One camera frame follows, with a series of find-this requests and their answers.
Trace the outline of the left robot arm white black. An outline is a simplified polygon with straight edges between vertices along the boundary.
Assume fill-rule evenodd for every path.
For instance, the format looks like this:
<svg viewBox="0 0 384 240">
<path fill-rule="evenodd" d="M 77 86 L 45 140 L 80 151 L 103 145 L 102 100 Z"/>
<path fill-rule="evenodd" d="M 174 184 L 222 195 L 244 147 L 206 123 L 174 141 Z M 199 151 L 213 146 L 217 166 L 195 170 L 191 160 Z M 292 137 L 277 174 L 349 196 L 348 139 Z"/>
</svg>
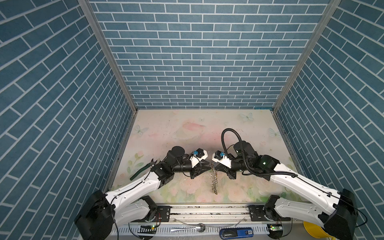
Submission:
<svg viewBox="0 0 384 240">
<path fill-rule="evenodd" d="M 152 218 L 157 205 L 149 193 L 169 183 L 175 173 L 189 172 L 191 179 L 210 170 L 208 152 L 203 149 L 186 154 L 180 146 L 167 152 L 162 161 L 150 161 L 140 169 L 148 170 L 136 181 L 115 191 L 92 193 L 83 204 L 74 223 L 84 240 L 104 240 L 113 229 L 132 221 Z"/>
</svg>

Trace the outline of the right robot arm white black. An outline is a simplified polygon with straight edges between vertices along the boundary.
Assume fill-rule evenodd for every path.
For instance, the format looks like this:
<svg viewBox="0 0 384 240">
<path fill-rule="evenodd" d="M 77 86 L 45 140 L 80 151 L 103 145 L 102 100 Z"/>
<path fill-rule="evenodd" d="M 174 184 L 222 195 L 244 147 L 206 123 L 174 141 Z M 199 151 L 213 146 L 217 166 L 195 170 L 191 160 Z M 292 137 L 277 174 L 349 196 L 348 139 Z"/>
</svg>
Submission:
<svg viewBox="0 0 384 240">
<path fill-rule="evenodd" d="M 351 240 L 360 227 L 355 194 L 348 189 L 341 191 L 321 185 L 288 168 L 276 158 L 259 155 L 231 128 L 221 133 L 223 151 L 213 154 L 215 170 L 227 173 L 231 179 L 240 172 L 244 176 L 256 176 L 281 185 L 300 195 L 306 202 L 288 201 L 271 195 L 264 205 L 269 220 L 279 218 L 298 219 L 314 224 L 338 240 Z"/>
</svg>

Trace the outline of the blue black device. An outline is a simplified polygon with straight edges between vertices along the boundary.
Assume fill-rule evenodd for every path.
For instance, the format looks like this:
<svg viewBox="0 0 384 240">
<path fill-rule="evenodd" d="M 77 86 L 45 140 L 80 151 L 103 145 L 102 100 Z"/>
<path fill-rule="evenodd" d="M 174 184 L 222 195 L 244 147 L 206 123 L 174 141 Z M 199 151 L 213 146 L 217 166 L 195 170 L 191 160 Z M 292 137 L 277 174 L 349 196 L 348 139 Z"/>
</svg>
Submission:
<svg viewBox="0 0 384 240">
<path fill-rule="evenodd" d="M 254 236 L 254 231 L 252 228 L 221 229 L 219 236 L 222 240 L 245 239 L 252 238 Z"/>
</svg>

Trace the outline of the metal rod tool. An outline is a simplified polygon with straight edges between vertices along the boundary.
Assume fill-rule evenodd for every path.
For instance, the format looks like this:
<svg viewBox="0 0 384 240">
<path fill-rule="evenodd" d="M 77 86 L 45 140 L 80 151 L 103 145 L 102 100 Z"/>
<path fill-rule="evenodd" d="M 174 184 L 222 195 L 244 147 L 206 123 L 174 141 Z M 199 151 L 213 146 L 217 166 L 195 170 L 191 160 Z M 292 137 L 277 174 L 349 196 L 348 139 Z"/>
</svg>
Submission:
<svg viewBox="0 0 384 240">
<path fill-rule="evenodd" d="M 172 228 L 171 232 L 175 233 L 175 232 L 181 232 L 181 231 L 187 231 L 187 230 L 195 230 L 198 233 L 203 233 L 207 228 L 236 227 L 237 225 L 239 225 L 244 220 L 246 220 L 246 218 L 242 218 L 236 224 L 230 224 L 230 225 L 229 224 L 227 224 L 227 225 L 205 225 L 203 223 L 198 223 L 198 224 L 192 225 L 192 224 L 187 224 L 187 223 L 184 223 L 184 222 L 182 222 L 180 220 L 177 220 L 178 222 L 186 225 L 187 227 L 186 228 Z"/>
</svg>

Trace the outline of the yellow tape roll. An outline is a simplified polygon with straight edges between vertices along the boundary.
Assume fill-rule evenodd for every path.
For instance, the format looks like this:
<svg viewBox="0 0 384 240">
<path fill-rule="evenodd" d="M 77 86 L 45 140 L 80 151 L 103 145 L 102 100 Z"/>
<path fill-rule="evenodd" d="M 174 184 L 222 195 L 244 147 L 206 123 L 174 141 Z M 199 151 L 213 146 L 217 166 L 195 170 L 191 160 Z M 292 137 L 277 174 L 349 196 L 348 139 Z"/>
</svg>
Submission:
<svg viewBox="0 0 384 240">
<path fill-rule="evenodd" d="M 315 225 L 309 222 L 303 222 L 304 228 L 307 233 L 316 239 L 332 238 L 329 234 L 325 232 L 320 226 Z"/>
</svg>

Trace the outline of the green handled pliers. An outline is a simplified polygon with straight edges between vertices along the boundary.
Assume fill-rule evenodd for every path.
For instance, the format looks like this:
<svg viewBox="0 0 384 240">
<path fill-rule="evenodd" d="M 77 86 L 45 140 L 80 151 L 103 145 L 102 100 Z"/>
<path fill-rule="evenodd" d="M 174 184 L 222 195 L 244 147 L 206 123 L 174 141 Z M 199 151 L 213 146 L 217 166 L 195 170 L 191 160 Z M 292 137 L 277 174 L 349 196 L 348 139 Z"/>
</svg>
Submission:
<svg viewBox="0 0 384 240">
<path fill-rule="evenodd" d="M 138 177 L 139 174 L 141 174 L 143 171 L 149 169 L 149 168 L 152 168 L 153 166 L 155 166 L 157 163 L 157 161 L 154 161 L 154 159 L 152 159 L 148 164 L 144 165 L 142 168 L 140 168 L 134 175 L 132 175 L 130 177 L 130 181 L 133 181 L 136 177 Z"/>
</svg>

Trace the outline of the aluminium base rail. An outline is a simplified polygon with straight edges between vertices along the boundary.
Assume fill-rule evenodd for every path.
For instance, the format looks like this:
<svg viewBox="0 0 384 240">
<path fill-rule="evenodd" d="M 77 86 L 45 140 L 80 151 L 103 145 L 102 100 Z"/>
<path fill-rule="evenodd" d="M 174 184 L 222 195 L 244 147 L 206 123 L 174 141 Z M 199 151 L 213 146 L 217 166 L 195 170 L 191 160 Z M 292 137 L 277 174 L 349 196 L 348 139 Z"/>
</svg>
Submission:
<svg viewBox="0 0 384 240">
<path fill-rule="evenodd" d="M 236 227 L 207 228 L 203 233 L 195 230 L 187 230 L 172 233 L 172 228 L 186 228 L 178 222 L 187 224 L 203 223 L 205 225 L 236 224 L 242 218 L 246 218 Z M 122 238 L 132 235 L 140 240 L 150 240 L 154 237 L 184 237 L 217 235 L 221 229 L 252 228 L 254 235 L 267 235 L 272 239 L 278 239 L 289 234 L 285 227 L 292 224 L 290 218 L 269 220 L 262 205 L 244 204 L 197 204 L 197 205 L 157 205 L 156 213 L 152 218 L 132 221 L 128 224 L 113 229 L 108 237 Z"/>
</svg>

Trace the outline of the aluminium corner post right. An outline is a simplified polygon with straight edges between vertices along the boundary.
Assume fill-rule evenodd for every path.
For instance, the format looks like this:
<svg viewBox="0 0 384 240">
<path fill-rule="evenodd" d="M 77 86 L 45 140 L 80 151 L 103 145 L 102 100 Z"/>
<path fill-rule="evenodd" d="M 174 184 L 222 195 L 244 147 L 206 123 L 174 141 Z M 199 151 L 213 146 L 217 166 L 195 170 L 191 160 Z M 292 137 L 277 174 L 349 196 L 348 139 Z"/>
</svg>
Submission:
<svg viewBox="0 0 384 240">
<path fill-rule="evenodd" d="M 293 70 L 288 77 L 284 87 L 282 88 L 281 93 L 279 94 L 276 102 L 274 103 L 272 113 L 273 115 L 277 115 L 279 108 L 283 104 L 284 99 L 286 98 L 287 94 L 289 93 L 291 87 L 295 83 L 299 73 L 304 67 L 304 64 L 306 63 L 307 59 L 309 58 L 310 54 L 312 53 L 314 47 L 316 46 L 316 43 L 320 39 L 323 31 L 325 30 L 326 26 L 328 25 L 329 21 L 331 20 L 331 17 L 335 13 L 337 7 L 339 6 L 341 0 L 331 0 L 329 1 L 328 5 L 326 6 L 324 13 L 322 14 L 322 17 L 320 18 L 320 21 L 314 28 L 314 31 L 308 40 L 303 52 L 301 53 L 300 57 L 298 58 L 298 61 L 296 65 L 293 67 Z"/>
</svg>

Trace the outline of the aluminium corner post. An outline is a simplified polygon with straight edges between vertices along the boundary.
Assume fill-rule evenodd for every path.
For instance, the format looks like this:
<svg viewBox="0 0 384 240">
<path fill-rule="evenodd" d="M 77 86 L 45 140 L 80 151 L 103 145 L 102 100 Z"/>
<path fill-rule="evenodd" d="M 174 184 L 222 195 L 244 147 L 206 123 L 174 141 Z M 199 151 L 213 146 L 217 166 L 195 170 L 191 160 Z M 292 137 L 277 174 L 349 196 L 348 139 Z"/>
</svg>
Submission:
<svg viewBox="0 0 384 240">
<path fill-rule="evenodd" d="M 138 111 L 138 108 L 136 107 L 135 105 L 135 102 L 127 88 L 127 85 L 125 83 L 125 80 L 121 74 L 121 71 L 118 67 L 118 64 L 112 54 L 112 51 L 108 45 L 108 42 L 104 36 L 104 33 L 100 27 L 100 24 L 96 18 L 96 15 L 92 9 L 92 6 L 91 6 L 91 3 L 90 1 L 86 1 L 86 0 L 78 0 L 79 2 L 79 5 L 83 11 L 83 13 L 85 14 L 85 17 L 103 51 L 103 53 L 105 54 L 105 57 L 107 59 L 107 62 L 108 64 L 110 65 L 111 67 L 111 70 L 113 71 L 116 79 L 117 79 L 117 82 L 119 84 L 119 86 L 121 87 L 125 97 L 126 97 L 126 100 L 129 104 L 129 106 L 131 107 L 132 111 L 134 114 L 137 113 Z"/>
<path fill-rule="evenodd" d="M 304 67 L 304 64 L 306 63 L 307 59 L 309 58 L 310 54 L 312 53 L 314 47 L 316 46 L 316 43 L 320 39 L 323 31 L 325 30 L 326 26 L 328 25 L 329 21 L 331 20 L 331 17 L 335 13 L 337 7 L 339 6 L 341 0 L 331 0 L 329 1 L 328 5 L 326 6 L 324 13 L 322 14 L 322 17 L 320 18 L 320 21 L 314 28 L 314 31 L 308 40 L 303 52 L 301 53 L 300 57 L 298 58 L 298 61 L 296 65 L 293 67 L 293 70 L 288 77 L 284 87 L 282 88 L 281 93 L 279 94 L 276 102 L 274 103 L 272 113 L 273 115 L 277 115 L 279 108 L 283 104 L 284 99 L 286 98 L 287 94 L 289 93 L 291 87 L 295 83 L 299 73 Z"/>
</svg>

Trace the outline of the aluminium corner post left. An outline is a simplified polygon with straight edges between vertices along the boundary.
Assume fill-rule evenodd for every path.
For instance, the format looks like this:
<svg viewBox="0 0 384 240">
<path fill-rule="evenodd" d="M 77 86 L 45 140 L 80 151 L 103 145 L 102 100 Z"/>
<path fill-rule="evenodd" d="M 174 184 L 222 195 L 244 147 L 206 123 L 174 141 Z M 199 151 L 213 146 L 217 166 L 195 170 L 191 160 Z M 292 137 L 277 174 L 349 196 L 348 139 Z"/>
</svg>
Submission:
<svg viewBox="0 0 384 240">
<path fill-rule="evenodd" d="M 78 0 L 79 2 L 79 5 L 83 11 L 83 13 L 85 14 L 85 17 L 103 51 L 103 53 L 105 54 L 105 57 L 107 59 L 107 62 L 108 64 L 110 65 L 111 67 L 111 70 L 113 71 L 116 79 L 117 79 L 117 82 L 119 84 L 119 86 L 121 87 L 125 97 L 126 97 L 126 100 L 129 104 L 129 106 L 131 107 L 132 111 L 134 114 L 137 113 L 138 111 L 138 108 L 136 107 L 135 105 L 135 102 L 127 88 L 127 85 L 125 83 L 125 80 L 121 74 L 121 71 L 118 67 L 118 64 L 112 54 L 112 51 L 108 45 L 108 42 L 104 36 L 104 33 L 100 27 L 100 24 L 96 18 L 96 15 L 92 9 L 92 6 L 91 6 L 91 3 L 90 1 L 86 1 L 86 0 Z"/>
</svg>

